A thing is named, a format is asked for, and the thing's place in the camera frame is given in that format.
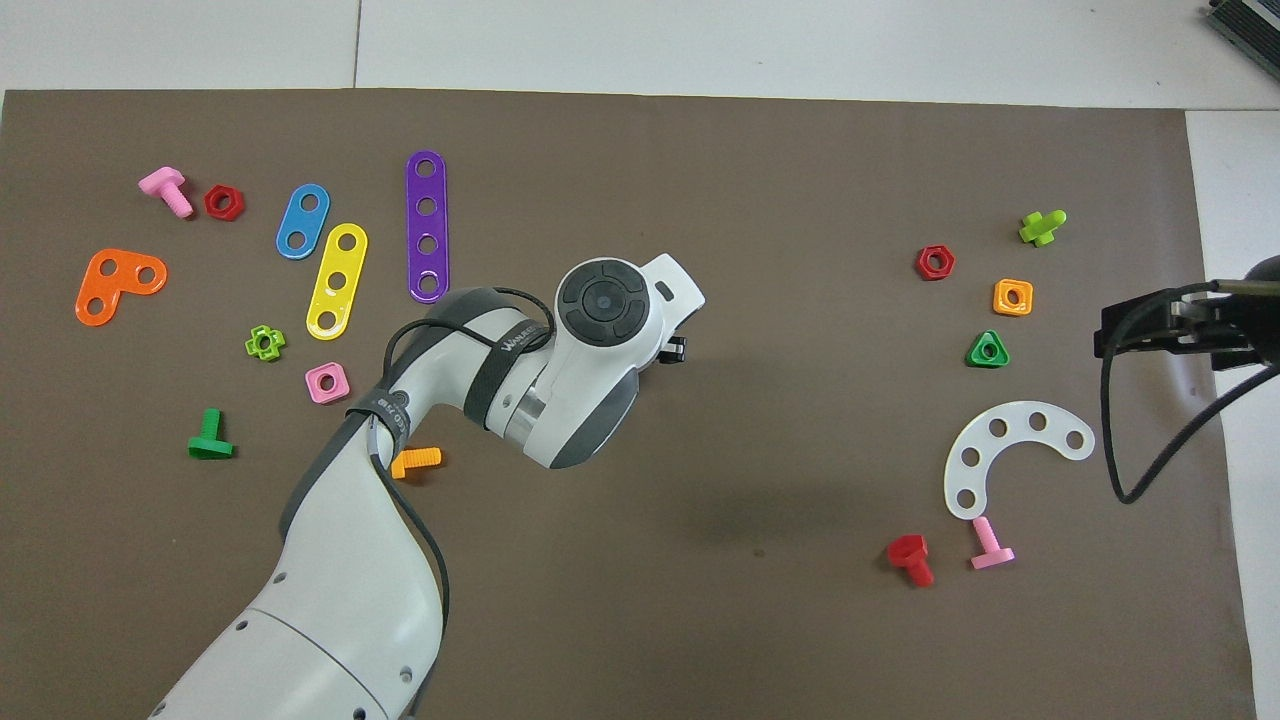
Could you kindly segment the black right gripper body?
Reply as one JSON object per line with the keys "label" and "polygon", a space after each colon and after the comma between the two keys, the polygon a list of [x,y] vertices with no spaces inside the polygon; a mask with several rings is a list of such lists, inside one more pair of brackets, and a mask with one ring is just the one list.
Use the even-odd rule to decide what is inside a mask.
{"label": "black right gripper body", "polygon": [[1265,295],[1236,293],[1222,290],[1217,297],[1198,300],[1210,313],[1210,320],[1197,332],[1199,341],[1211,345],[1211,368],[1225,372],[1242,366],[1279,365],[1279,299],[1277,292]]}

